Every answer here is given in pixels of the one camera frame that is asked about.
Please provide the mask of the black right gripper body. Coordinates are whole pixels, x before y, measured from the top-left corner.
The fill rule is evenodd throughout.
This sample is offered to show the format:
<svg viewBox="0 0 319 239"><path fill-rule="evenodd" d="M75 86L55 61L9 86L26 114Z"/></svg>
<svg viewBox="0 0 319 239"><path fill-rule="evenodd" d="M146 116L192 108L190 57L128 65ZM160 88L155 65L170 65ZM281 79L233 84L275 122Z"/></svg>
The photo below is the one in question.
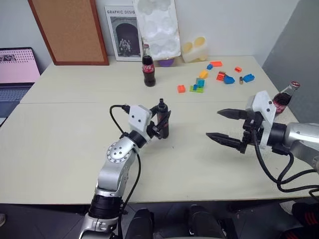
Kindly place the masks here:
<svg viewBox="0 0 319 239"><path fill-rule="evenodd" d="M241 119L245 120L243 124L243 138L240 144L240 153L245 153L248 145L255 146L260 143L264 129L262 122L264 120L260 112L243 111Z"/></svg>

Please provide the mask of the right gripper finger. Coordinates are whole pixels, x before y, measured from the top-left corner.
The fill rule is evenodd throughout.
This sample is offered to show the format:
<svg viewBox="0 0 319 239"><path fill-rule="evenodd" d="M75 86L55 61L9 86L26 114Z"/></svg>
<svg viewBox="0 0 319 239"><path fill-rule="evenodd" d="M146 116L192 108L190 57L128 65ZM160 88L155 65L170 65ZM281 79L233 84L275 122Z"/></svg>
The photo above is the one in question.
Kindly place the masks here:
<svg viewBox="0 0 319 239"><path fill-rule="evenodd" d="M219 110L217 113L221 116L233 120L246 120L248 117L247 111L239 109L223 109Z"/></svg>
<svg viewBox="0 0 319 239"><path fill-rule="evenodd" d="M213 141L224 145L224 146L228 146L231 148L235 148L237 150L240 150L241 147L241 141L235 138L231 138L228 135L225 134L221 134L221 133L217 133L217 132L211 132L211 133L206 133L206 135L212 139Z"/></svg>

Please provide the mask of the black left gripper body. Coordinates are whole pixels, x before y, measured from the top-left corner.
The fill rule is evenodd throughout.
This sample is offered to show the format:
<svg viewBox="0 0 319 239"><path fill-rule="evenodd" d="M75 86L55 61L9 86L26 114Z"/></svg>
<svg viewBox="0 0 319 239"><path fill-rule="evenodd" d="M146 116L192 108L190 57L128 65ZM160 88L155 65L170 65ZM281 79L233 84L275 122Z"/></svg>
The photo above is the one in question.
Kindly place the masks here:
<svg viewBox="0 0 319 239"><path fill-rule="evenodd" d="M157 139L162 139L160 132L162 128L159 125L155 125L153 121L150 121L150 124L147 126L147 135L152 139L156 137Z"/></svg>

